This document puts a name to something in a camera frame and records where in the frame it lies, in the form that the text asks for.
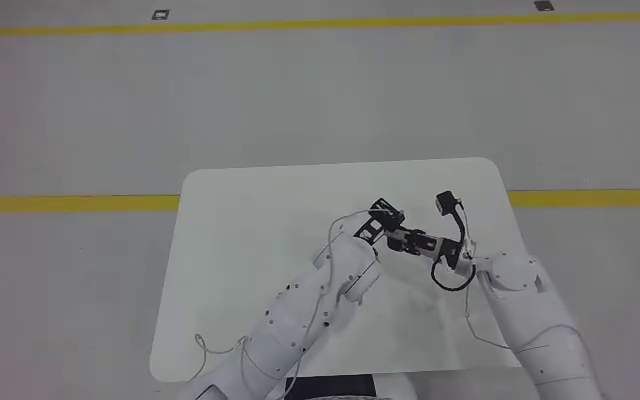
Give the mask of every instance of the yellow line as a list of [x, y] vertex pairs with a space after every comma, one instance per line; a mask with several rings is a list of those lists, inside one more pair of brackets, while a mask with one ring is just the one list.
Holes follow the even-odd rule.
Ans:
[[296, 29], [362, 29], [489, 25], [556, 25], [640, 22], [640, 13], [531, 14], [421, 18], [320, 19], [302, 21], [249, 21], [206, 24], [146, 24], [114, 26], [61, 26], [0, 28], [1, 36], [161, 35], [176, 33], [240, 32]]
[[175, 212], [179, 195], [167, 196], [7, 196], [0, 213]]
[[[513, 208], [640, 207], [640, 190], [562, 190], [509, 192]], [[5, 196], [0, 213], [176, 212], [179, 195]]]
[[640, 190], [559, 190], [509, 192], [513, 208], [640, 207]]

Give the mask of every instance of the wire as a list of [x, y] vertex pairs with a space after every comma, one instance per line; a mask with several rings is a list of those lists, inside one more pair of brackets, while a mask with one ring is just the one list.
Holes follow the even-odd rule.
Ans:
[[207, 347], [207, 343], [204, 341], [204, 338], [199, 333], [196, 333], [195, 335], [193, 335], [193, 338], [196, 341], [196, 344], [198, 345], [198, 347], [200, 347], [202, 349], [202, 365], [200, 366], [200, 369], [198, 369], [198, 372], [196, 372], [191, 377], [191, 379], [189, 379], [189, 382], [191, 382], [192, 380], [196, 379], [198, 377], [198, 375], [200, 375], [200, 373], [204, 369], [204, 366], [207, 364], [207, 353], [208, 354], [227, 354], [227, 353], [231, 353], [240, 344], [242, 344], [244, 346], [244, 340], [247, 339], [247, 336], [240, 337], [240, 339], [238, 339], [238, 341], [236, 342], [236, 344], [233, 347], [231, 347], [231, 348], [229, 348], [227, 350], [222, 350], [222, 351], [215, 351], [215, 350], [209, 349]]
[[433, 264], [431, 264], [431, 279], [435, 282], [436, 285], [438, 285], [438, 287], [440, 287], [440, 289], [444, 289], [447, 292], [459, 292], [463, 290], [464, 288], [468, 287], [471, 281], [473, 281], [473, 278], [476, 277], [476, 265], [471, 264], [471, 275], [469, 275], [469, 278], [467, 278], [467, 280], [464, 281], [463, 284], [456, 287], [445, 286], [438, 280], [438, 278], [436, 278], [436, 267], [438, 266], [438, 264], [440, 264], [439, 259], [435, 260]]
[[[469, 221], [467, 220], [467, 213], [466, 213], [466, 211], [464, 211], [464, 206], [462, 205], [461, 201], [458, 202], [458, 205], [460, 206], [460, 208], [462, 208], [462, 211], [464, 212], [465, 223], [462, 222], [462, 220], [460, 219], [460, 215], [458, 215], [458, 213], [456, 213], [455, 211], [452, 213], [453, 219], [456, 221], [456, 224], [458, 225], [458, 228], [460, 228], [460, 246], [458, 247], [458, 249], [456, 250], [455, 254], [453, 255], [453, 258], [455, 260], [458, 260], [460, 258], [460, 251], [462, 249], [462, 246], [464, 245], [465, 248], [466, 248], [465, 238], [468, 237], [469, 241], [472, 242], [471, 237], [469, 236]], [[436, 258], [435, 260], [433, 260], [433, 264], [431, 264], [431, 280], [433, 280], [433, 282], [436, 285], [438, 285], [438, 287], [440, 289], [446, 290], [447, 292], [459, 292], [459, 291], [463, 290], [464, 288], [468, 287], [469, 284], [473, 281], [473, 278], [476, 277], [476, 265], [472, 263], [471, 264], [471, 274], [469, 275], [467, 280], [464, 281], [464, 283], [462, 283], [460, 286], [456, 286], [456, 287], [446, 286], [442, 282], [440, 282], [438, 280], [438, 278], [436, 277], [436, 267], [438, 266], [438, 264], [440, 264], [440, 258]]]

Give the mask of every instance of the white cable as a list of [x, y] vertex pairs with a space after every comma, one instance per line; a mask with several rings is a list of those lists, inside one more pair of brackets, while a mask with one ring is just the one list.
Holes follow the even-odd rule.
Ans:
[[200, 366], [200, 369], [198, 369], [198, 372], [196, 372], [191, 377], [191, 379], [189, 379], [189, 382], [191, 382], [192, 380], [196, 379], [198, 377], [198, 375], [200, 375], [200, 373], [204, 369], [204, 366], [207, 364], [207, 353], [209, 353], [209, 354], [227, 354], [227, 353], [231, 353], [241, 343], [244, 346], [244, 340], [247, 339], [246, 336], [242, 336], [242, 337], [240, 337], [240, 339], [238, 339], [238, 341], [236, 342], [236, 344], [233, 347], [231, 347], [231, 348], [229, 348], [227, 350], [215, 351], [215, 350], [211, 350], [211, 349], [209, 349], [207, 347], [207, 344], [204, 341], [204, 338], [199, 333], [196, 333], [195, 335], [193, 335], [193, 338], [195, 339], [196, 344], [198, 345], [198, 347], [200, 347], [202, 349], [202, 365]]

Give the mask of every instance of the white casing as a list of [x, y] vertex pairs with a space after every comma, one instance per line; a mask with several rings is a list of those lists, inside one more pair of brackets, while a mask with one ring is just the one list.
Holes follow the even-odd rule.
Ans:
[[502, 336], [540, 399], [601, 400], [578, 328], [540, 262], [505, 253], [473, 262]]
[[[178, 398], [264, 399], [295, 366], [301, 354], [330, 328], [340, 298], [344, 295], [351, 302], [361, 301], [364, 292], [380, 276], [376, 254], [365, 241], [341, 234], [331, 247], [334, 271], [329, 287], [330, 262], [325, 250], [318, 257], [317, 270], [310, 269], [278, 294], [245, 340], [244, 348], [237, 347], [213, 371], [187, 384]], [[326, 294], [319, 300], [316, 318], [308, 327], [321, 291]]]

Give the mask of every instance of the black cable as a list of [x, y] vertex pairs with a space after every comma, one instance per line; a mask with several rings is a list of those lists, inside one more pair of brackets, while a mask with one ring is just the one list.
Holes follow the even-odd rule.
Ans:
[[[462, 206], [462, 202], [458, 203], [458, 205], [464, 210], [464, 207]], [[456, 224], [460, 229], [460, 242], [459, 242], [460, 244], [458, 245], [458, 248], [456, 249], [456, 252], [453, 255], [454, 260], [459, 260], [460, 252], [462, 251], [462, 245], [467, 235], [467, 230], [464, 226], [464, 223], [462, 222], [462, 219], [460, 218], [460, 215], [455, 210], [451, 213], [451, 215], [453, 215], [453, 219], [456, 221]], [[445, 286], [438, 280], [438, 278], [436, 278], [436, 267], [438, 266], [439, 263], [440, 263], [439, 258], [433, 261], [433, 264], [431, 265], [431, 279], [436, 283], [436, 285], [440, 287], [440, 289], [446, 290], [447, 292], [459, 292], [463, 290], [464, 288], [469, 286], [471, 281], [473, 281], [473, 278], [476, 277], [476, 265], [471, 264], [471, 275], [469, 275], [469, 278], [467, 278], [467, 280], [462, 285], [456, 286], [453, 288], [449, 286]]]
[[449, 286], [445, 286], [438, 280], [438, 278], [436, 278], [436, 266], [439, 263], [440, 263], [440, 260], [435, 260], [433, 262], [433, 264], [431, 265], [431, 279], [436, 283], [436, 285], [438, 285], [440, 287], [440, 289], [444, 289], [447, 292], [459, 292], [459, 291], [463, 290], [464, 288], [469, 286], [471, 281], [473, 281], [473, 278], [476, 277], [476, 266], [475, 266], [475, 264], [471, 264], [471, 275], [469, 276], [469, 278], [467, 278], [467, 280], [462, 285], [456, 286], [456, 287], [453, 287], [453, 288], [449, 287]]

